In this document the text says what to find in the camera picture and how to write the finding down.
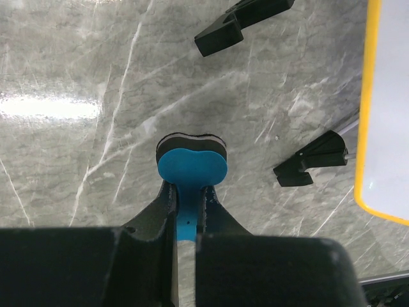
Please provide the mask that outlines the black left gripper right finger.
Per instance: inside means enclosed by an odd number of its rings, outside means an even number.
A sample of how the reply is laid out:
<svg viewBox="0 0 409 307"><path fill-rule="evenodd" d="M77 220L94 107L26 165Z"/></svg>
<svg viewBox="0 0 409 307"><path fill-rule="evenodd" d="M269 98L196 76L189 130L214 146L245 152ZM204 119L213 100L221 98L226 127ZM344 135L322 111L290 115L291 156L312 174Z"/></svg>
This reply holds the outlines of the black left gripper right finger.
<svg viewBox="0 0 409 307"><path fill-rule="evenodd" d="M201 191L196 306L366 306L346 250L332 239L249 233Z"/></svg>

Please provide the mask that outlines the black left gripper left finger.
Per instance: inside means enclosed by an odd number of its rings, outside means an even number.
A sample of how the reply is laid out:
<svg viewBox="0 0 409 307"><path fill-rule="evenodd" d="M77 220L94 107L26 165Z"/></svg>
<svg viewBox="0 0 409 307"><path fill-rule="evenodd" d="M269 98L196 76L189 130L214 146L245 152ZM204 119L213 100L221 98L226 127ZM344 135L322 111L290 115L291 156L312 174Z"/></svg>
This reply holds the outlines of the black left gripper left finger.
<svg viewBox="0 0 409 307"><path fill-rule="evenodd" d="M3 228L2 306L176 306L177 192L123 226Z"/></svg>

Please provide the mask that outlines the blue whiteboard eraser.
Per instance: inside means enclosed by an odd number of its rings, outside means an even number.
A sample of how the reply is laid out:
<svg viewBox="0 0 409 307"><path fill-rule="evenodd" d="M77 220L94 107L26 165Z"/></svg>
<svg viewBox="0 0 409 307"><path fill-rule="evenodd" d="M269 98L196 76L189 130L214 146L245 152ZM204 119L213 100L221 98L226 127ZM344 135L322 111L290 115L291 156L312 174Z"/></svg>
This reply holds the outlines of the blue whiteboard eraser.
<svg viewBox="0 0 409 307"><path fill-rule="evenodd" d="M195 241L204 209L203 190L225 179L227 160L226 143L213 134L174 132L158 142L158 173L164 181L176 186L178 241Z"/></svg>

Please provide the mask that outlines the yellow framed whiteboard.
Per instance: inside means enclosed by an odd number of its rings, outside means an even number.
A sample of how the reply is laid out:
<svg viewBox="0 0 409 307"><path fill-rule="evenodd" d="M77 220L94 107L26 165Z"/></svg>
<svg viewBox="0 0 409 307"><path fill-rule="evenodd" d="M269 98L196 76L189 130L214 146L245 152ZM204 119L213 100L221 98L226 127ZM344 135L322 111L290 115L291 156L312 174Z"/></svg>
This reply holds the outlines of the yellow framed whiteboard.
<svg viewBox="0 0 409 307"><path fill-rule="evenodd" d="M408 224L408 1L369 1L355 201Z"/></svg>

